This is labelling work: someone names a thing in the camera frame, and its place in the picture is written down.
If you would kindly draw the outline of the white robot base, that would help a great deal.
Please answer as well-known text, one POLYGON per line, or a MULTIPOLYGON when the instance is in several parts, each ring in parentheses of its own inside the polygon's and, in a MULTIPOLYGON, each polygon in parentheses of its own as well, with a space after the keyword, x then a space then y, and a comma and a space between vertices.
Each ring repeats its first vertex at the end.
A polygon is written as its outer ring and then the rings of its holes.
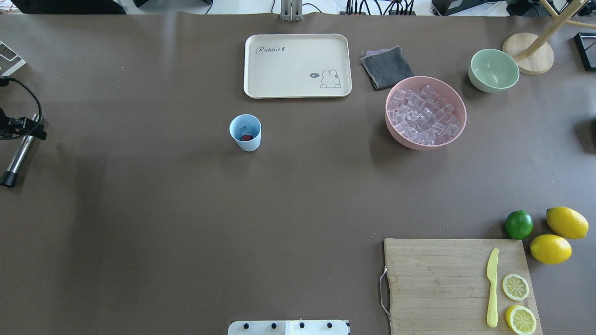
POLYGON ((349 335, 344 320, 266 320, 230 323, 228 335, 349 335))

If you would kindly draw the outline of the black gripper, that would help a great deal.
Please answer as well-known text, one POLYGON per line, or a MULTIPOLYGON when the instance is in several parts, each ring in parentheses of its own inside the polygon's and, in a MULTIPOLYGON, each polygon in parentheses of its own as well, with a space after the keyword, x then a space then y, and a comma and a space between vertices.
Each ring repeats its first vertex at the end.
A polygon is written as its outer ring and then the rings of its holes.
POLYGON ((2 140, 16 140, 26 136, 33 136, 42 141, 47 139, 47 133, 42 124, 43 117, 32 120, 27 117, 8 117, 4 110, 0 109, 0 137, 2 140))

